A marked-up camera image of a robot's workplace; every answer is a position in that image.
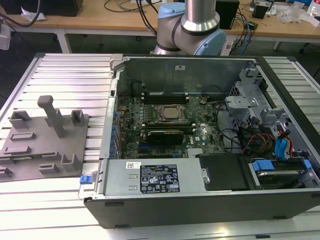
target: power supply label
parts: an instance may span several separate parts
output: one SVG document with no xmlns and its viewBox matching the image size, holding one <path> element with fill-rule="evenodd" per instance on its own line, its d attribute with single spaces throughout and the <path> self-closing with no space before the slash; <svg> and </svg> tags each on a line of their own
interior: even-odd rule
<svg viewBox="0 0 320 240">
<path fill-rule="evenodd" d="M 143 194 L 180 192 L 176 164 L 141 165 L 140 178 L 140 191 Z"/>
</svg>

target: floor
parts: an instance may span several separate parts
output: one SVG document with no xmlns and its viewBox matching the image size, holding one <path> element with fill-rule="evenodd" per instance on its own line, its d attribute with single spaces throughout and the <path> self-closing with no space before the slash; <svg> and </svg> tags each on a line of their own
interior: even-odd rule
<svg viewBox="0 0 320 240">
<path fill-rule="evenodd" d="M 156 45 L 154 37 L 101 36 L 70 34 L 69 40 L 74 53 L 124 53 L 149 54 Z M 306 47 L 299 53 L 303 43 L 286 42 L 279 51 L 274 51 L 275 42 L 252 41 L 245 51 L 246 56 L 294 56 L 302 66 L 314 75 L 320 67 L 320 45 Z M 35 53 L 60 53 L 60 45 L 54 34 L 13 34 L 8 51 L 0 50 L 0 108 L 10 95 Z M 315 79 L 320 82 L 320 73 Z"/>
</svg>

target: cpu socket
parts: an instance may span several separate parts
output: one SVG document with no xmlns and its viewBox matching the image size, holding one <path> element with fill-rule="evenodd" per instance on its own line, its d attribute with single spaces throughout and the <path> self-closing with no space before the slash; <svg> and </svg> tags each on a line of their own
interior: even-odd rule
<svg viewBox="0 0 320 240">
<path fill-rule="evenodd" d="M 158 106 L 158 122 L 180 122 L 185 121 L 184 107 L 182 105 L 162 105 Z"/>
</svg>

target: workbench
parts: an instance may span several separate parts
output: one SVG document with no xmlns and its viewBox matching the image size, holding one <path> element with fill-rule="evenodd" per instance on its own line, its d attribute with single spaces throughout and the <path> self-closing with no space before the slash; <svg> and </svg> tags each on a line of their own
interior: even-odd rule
<svg viewBox="0 0 320 240">
<path fill-rule="evenodd" d="M 110 54 L 36 56 L 0 110 L 0 148 L 12 126 L 9 117 L 13 110 L 26 110 L 30 117 L 45 116 L 44 110 L 37 106 L 37 99 L 52 95 L 53 106 L 62 115 L 82 109 L 90 116 L 82 173 L 96 171 L 112 76 L 110 57 Z M 319 85 L 294 60 L 265 59 L 320 132 Z M 273 89 L 267 91 L 281 108 Z M 86 193 L 94 187 L 95 184 L 88 185 Z M 271 236 L 273 240 L 319 239 L 320 206 L 286 220 L 103 229 L 79 199 L 79 188 L 79 177 L 0 183 L 1 239 L 256 239 L 256 235 Z"/>
<path fill-rule="evenodd" d="M 76 17 L 46 16 L 47 20 L 37 21 L 32 27 L 18 27 L 19 32 L 54 33 L 57 35 L 62 52 L 71 53 L 70 43 L 67 34 L 93 34 L 93 35 L 125 35 L 125 36 L 152 36 L 145 27 L 138 12 L 112 12 L 104 8 L 106 0 L 84 0 L 81 11 Z M 240 9 L 250 0 L 240 0 Z M 135 3 L 125 3 L 124 7 L 136 8 Z M 115 0 L 107 5 L 110 9 L 119 10 Z M 277 17 L 267 15 L 264 19 L 252 18 L 252 13 L 247 11 L 249 6 L 242 9 L 249 21 L 258 24 L 252 40 L 274 41 L 274 42 L 299 42 L 299 43 L 320 43 L 320 28 L 314 27 L 311 23 L 278 22 Z M 149 6 L 145 7 L 146 16 L 152 26 L 157 28 L 158 19 L 156 12 Z M 21 16 L 10 15 L 14 20 L 26 23 Z M 243 32 L 243 26 L 236 20 L 231 30 L 225 30 L 227 41 L 222 50 L 222 55 L 228 55 L 231 43 Z"/>
</svg>

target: blue cable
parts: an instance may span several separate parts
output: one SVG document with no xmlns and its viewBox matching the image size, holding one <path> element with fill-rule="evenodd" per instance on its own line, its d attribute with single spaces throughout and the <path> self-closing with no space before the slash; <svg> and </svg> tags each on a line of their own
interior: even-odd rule
<svg viewBox="0 0 320 240">
<path fill-rule="evenodd" d="M 250 39 L 250 34 L 249 34 L 249 32 L 250 32 L 250 28 L 249 28 L 249 23 L 248 23 L 248 21 L 246 20 L 246 19 L 244 19 L 244 21 L 245 21 L 245 24 L 246 24 L 246 28 L 247 28 L 247 31 L 246 31 L 246 33 L 247 33 L 247 36 L 246 36 L 246 41 L 245 41 L 245 44 L 244 44 L 244 47 L 243 47 L 243 49 L 242 49 L 242 51 L 241 51 L 241 53 L 240 53 L 240 56 L 242 56 L 244 53 L 245 53 L 245 50 L 247 49 L 247 46 L 248 46 L 248 44 L 249 44 L 249 39 Z"/>
<path fill-rule="evenodd" d="M 249 28 L 249 23 L 248 23 L 248 21 L 247 21 L 245 18 L 236 17 L 236 19 L 239 19 L 239 20 L 244 21 L 245 24 L 246 24 L 246 28 L 247 28 L 246 36 L 245 36 L 245 44 L 244 44 L 244 47 L 243 47 L 243 49 L 242 49 L 242 51 L 241 51 L 241 53 L 240 53 L 240 56 L 242 56 L 242 55 L 244 54 L 245 50 L 247 49 L 248 44 L 249 44 L 249 39 L 250 39 L 250 34 L 249 34 L 249 32 L 250 32 L 250 28 Z"/>
</svg>

